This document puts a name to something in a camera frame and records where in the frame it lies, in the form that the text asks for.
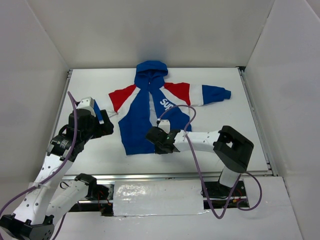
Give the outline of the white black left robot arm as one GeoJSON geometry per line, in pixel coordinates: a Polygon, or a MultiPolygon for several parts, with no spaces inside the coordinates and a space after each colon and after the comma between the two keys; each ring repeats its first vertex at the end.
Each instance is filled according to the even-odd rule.
{"type": "Polygon", "coordinates": [[[21,204],[0,218],[1,228],[18,240],[49,240],[58,221],[82,199],[97,200],[109,195],[92,175],[80,173],[60,195],[54,197],[65,173],[91,139],[111,135],[114,125],[106,110],[77,109],[52,138],[41,170],[30,188],[18,194],[21,204]]]}

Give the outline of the blue red white hooded jacket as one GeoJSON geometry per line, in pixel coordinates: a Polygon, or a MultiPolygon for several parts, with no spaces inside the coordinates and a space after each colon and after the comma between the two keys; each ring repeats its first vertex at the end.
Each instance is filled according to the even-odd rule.
{"type": "Polygon", "coordinates": [[[106,96],[105,109],[118,118],[121,141],[127,155],[151,154],[155,146],[146,139],[157,119],[169,120],[171,129],[191,131],[188,106],[197,107],[231,98],[223,87],[186,82],[166,82],[167,65],[147,60],[136,66],[134,83],[106,96]]]}

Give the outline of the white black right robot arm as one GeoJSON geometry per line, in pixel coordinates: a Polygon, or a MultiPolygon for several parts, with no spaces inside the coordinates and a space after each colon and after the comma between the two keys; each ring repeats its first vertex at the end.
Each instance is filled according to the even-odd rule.
{"type": "Polygon", "coordinates": [[[198,151],[216,154],[224,164],[217,184],[218,192],[223,196],[235,190],[235,184],[244,174],[252,156],[254,144],[231,126],[209,132],[189,132],[171,130],[153,126],[145,138],[155,145],[157,154],[198,151]]]}

